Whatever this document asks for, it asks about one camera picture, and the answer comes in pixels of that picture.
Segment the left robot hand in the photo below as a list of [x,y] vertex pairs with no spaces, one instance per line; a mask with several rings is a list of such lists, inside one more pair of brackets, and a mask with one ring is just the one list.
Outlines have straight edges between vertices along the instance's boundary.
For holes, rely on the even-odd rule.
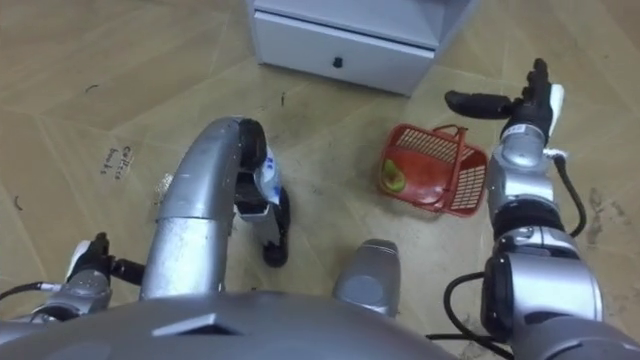
[[110,241],[106,232],[99,232],[93,240],[82,240],[75,248],[65,275],[69,282],[75,275],[93,270],[104,275],[108,282],[114,276],[134,286],[142,284],[145,265],[117,258],[110,253]]

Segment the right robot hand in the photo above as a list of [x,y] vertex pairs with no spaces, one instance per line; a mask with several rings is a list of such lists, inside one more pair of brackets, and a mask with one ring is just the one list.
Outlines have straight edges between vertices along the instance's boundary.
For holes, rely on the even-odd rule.
[[506,120],[503,132],[516,125],[533,126],[542,133],[544,143],[547,143],[562,111],[565,88],[551,82],[548,64],[542,58],[534,60],[526,81],[521,95],[516,98],[450,90],[445,93],[444,100],[451,111],[463,117]]

